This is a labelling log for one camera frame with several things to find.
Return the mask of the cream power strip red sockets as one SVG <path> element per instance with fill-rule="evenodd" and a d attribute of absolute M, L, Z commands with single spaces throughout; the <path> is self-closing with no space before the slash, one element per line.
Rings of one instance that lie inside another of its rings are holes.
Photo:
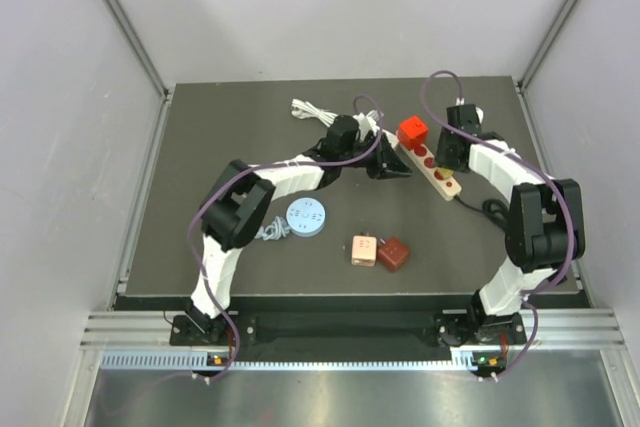
<path fill-rule="evenodd" d="M 409 148 L 400 142 L 399 148 L 445 201 L 452 201 L 461 193 L 462 187 L 453 175 L 444 176 L 438 170 L 435 165 L 435 156 L 425 144 Z"/>

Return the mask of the red cube plug adapter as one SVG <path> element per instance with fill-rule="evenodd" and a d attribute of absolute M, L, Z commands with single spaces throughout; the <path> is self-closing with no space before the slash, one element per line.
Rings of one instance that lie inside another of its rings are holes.
<path fill-rule="evenodd" d="M 428 133 L 428 125 L 416 115 L 402 121 L 396 131 L 399 143 L 409 150 L 425 145 Z"/>

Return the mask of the pink cube plug adapter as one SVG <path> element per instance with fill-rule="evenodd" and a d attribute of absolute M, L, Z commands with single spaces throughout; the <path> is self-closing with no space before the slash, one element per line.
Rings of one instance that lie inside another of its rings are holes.
<path fill-rule="evenodd" d="M 377 260 L 377 238 L 370 235 L 355 235 L 351 244 L 351 264 L 372 267 Z"/>

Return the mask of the brown cube plug adapter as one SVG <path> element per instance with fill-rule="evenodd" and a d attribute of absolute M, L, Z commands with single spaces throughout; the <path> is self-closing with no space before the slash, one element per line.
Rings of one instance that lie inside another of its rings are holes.
<path fill-rule="evenodd" d="M 377 261 L 389 272 L 397 272 L 408 260 L 409 248 L 395 237 L 380 240 Z"/>

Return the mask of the round light blue socket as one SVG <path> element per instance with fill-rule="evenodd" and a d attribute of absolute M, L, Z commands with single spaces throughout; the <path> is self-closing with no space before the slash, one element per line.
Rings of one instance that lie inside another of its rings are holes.
<path fill-rule="evenodd" d="M 326 210 L 323 204 L 314 198 L 299 198 L 289 205 L 285 219 L 294 235 L 303 238 L 313 237 L 324 228 Z"/>

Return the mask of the white power strip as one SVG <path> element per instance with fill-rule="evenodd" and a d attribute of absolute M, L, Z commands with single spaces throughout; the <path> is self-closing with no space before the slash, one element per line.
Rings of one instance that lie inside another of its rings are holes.
<path fill-rule="evenodd" d="M 398 145 L 399 145 L 398 137 L 394 133 L 392 133 L 392 132 L 390 132 L 390 131 L 388 131 L 386 129 L 383 130 L 383 133 L 384 133 L 384 136 L 387 139 L 389 145 L 391 146 L 391 148 L 393 150 L 396 150 Z"/>

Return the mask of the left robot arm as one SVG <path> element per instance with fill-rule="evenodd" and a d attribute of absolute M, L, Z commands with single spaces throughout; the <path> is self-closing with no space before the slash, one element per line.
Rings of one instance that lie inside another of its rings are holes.
<path fill-rule="evenodd" d="M 186 315 L 205 343 L 226 334 L 223 315 L 242 250 L 250 244 L 272 201 L 323 189 L 344 168 L 363 168 L 369 178 L 407 178 L 412 169 L 399 157 L 384 129 L 364 114 L 339 115 L 314 146 L 292 159 L 250 166 L 230 162 L 202 202 L 194 220 L 201 224 L 202 262 Z"/>

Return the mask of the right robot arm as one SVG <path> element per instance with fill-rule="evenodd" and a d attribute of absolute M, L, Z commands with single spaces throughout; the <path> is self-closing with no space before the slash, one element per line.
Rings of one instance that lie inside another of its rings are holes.
<path fill-rule="evenodd" d="M 515 330 L 528 294 L 553 280 L 565 264 L 584 253 L 585 235 L 579 184 L 554 180 L 523 161 L 508 144 L 481 126 L 478 108 L 458 103 L 446 111 L 436 164 L 454 172 L 472 172 L 504 198 L 506 258 L 465 313 L 437 317 L 443 344 L 492 343 Z"/>

